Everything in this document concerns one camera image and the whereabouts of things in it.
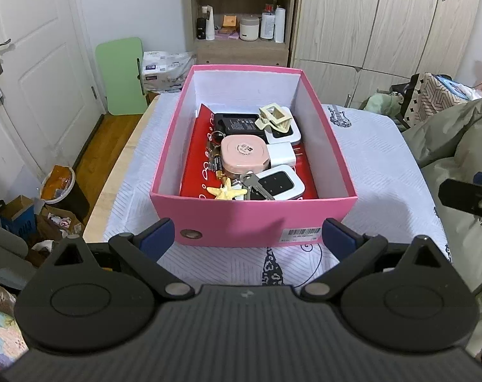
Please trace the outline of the pink cardboard box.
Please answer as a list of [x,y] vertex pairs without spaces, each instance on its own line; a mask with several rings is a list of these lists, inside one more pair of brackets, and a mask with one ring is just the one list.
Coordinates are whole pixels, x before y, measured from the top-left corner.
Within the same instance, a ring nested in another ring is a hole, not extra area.
[[[204,191],[182,197],[192,126],[200,106],[213,112],[256,113],[266,104],[291,109],[301,132],[317,198],[220,201]],[[341,221],[357,201],[344,156],[320,100],[302,70],[254,65],[192,67],[173,113],[155,169],[150,199],[157,215],[173,220],[176,240],[199,247],[271,247],[293,243],[290,230],[310,242],[326,218]]]

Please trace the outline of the green quilt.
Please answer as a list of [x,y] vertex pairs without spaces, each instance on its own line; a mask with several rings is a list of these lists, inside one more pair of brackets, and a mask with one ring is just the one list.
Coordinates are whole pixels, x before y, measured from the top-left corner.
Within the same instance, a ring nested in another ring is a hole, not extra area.
[[482,354],[482,218],[447,208],[438,198],[440,184],[472,182],[482,173],[482,98],[441,111],[403,133],[420,167],[446,233],[455,267],[476,297],[480,319],[467,345]]

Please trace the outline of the black trash bin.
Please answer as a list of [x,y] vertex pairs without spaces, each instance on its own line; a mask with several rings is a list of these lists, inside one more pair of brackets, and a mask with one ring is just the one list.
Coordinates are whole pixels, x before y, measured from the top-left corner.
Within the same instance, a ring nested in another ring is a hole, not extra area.
[[43,180],[40,199],[50,206],[71,212],[81,223],[90,209],[90,203],[77,183],[76,174],[69,166],[54,166]]

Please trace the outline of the patterned tote bag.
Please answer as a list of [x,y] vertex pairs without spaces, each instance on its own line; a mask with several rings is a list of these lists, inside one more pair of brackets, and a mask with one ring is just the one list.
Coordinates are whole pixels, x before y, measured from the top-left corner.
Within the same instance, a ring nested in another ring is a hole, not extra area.
[[393,85],[396,106],[390,116],[404,130],[452,108],[482,98],[482,91],[458,83],[448,75],[418,73],[406,84]]

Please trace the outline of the red patterned paper liner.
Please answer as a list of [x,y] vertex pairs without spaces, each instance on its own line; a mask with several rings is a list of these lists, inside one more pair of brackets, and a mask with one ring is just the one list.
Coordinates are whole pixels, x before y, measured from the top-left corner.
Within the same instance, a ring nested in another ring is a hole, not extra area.
[[[219,188],[222,184],[223,179],[218,180],[213,170],[212,152],[215,149],[220,150],[221,141],[226,135],[214,129],[215,114],[217,113],[212,112],[203,104],[199,107],[198,115],[192,128],[191,143],[180,186],[179,195],[182,197],[214,199],[213,195],[207,192],[207,187]],[[257,136],[266,142],[264,130],[262,135]],[[305,193],[298,199],[316,199],[318,193],[302,142],[300,141],[299,144],[293,146],[293,149],[297,155],[297,165],[293,169],[306,187]],[[224,177],[231,179],[231,184],[234,188],[245,188],[240,181],[240,176],[229,175],[224,169],[223,172]],[[237,197],[235,200],[243,201],[248,199],[245,195],[244,197]],[[264,200],[264,198],[253,191],[252,200]]]

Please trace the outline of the white wifi router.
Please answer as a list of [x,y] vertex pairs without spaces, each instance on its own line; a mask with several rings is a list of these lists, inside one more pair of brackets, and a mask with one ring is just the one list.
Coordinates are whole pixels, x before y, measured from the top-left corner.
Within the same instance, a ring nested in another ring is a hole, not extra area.
[[279,144],[289,142],[293,146],[295,146],[301,141],[301,133],[294,118],[290,121],[290,127],[288,128],[288,131],[286,133],[279,132],[275,129],[272,129],[270,126],[267,126],[264,129],[264,135],[266,137],[267,144]]
[[295,200],[306,191],[305,184],[289,165],[274,166],[255,176],[276,201]]

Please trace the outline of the white charger plug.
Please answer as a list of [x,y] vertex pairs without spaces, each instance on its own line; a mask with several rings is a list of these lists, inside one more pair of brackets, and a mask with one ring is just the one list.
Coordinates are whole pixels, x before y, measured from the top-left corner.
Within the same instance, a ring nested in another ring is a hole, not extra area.
[[267,145],[270,166],[290,166],[295,168],[297,165],[297,155],[290,142],[282,142]]

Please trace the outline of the silver nail clipper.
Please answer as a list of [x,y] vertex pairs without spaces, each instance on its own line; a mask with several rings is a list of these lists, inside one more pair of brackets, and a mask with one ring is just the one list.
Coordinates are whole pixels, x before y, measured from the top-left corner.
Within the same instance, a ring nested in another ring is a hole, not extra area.
[[248,191],[246,197],[248,200],[252,200],[252,192],[262,196],[265,200],[274,200],[275,198],[262,186],[258,176],[252,171],[247,172],[240,176],[240,181],[245,189]]

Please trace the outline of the pink round case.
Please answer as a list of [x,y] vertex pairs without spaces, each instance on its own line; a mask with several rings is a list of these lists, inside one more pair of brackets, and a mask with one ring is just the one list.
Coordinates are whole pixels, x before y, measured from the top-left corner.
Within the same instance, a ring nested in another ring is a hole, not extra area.
[[256,135],[226,135],[220,152],[223,169],[232,176],[260,173],[270,166],[267,144]]

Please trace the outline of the white plastic package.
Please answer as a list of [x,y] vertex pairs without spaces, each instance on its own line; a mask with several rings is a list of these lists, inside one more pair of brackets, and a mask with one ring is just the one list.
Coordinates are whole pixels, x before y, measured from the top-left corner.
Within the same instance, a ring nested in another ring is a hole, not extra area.
[[144,90],[158,93],[180,91],[195,63],[195,52],[144,52],[140,70]]

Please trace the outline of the green folding board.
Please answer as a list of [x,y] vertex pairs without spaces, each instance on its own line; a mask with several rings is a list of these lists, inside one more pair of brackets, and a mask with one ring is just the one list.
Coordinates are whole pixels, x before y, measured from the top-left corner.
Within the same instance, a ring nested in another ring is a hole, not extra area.
[[104,82],[107,110],[113,116],[142,115],[147,109],[146,94],[140,81],[143,59],[138,37],[101,43],[95,51]]

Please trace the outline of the white cylinder bottle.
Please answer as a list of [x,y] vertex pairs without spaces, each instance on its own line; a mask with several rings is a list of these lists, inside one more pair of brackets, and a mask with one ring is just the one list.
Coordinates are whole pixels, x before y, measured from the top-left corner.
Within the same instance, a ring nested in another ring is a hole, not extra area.
[[274,42],[283,43],[285,39],[286,10],[277,7],[275,10],[275,33]]

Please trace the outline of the white spray can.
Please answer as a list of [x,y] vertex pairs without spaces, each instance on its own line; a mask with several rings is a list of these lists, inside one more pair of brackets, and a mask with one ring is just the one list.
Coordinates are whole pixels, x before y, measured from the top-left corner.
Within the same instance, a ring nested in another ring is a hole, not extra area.
[[275,32],[275,11],[272,4],[265,4],[261,16],[260,38],[263,40],[273,40]]

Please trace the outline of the white jar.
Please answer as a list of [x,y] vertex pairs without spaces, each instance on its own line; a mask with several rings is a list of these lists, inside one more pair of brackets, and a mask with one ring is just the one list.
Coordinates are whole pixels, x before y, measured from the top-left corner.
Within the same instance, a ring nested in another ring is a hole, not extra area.
[[260,17],[242,16],[239,21],[239,37],[243,41],[255,41],[259,38]]

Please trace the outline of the black small bottle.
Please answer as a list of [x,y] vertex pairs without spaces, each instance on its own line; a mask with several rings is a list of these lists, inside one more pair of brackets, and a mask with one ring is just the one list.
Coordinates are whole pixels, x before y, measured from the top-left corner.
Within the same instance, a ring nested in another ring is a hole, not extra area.
[[198,17],[196,20],[196,38],[204,40],[206,38],[206,19]]

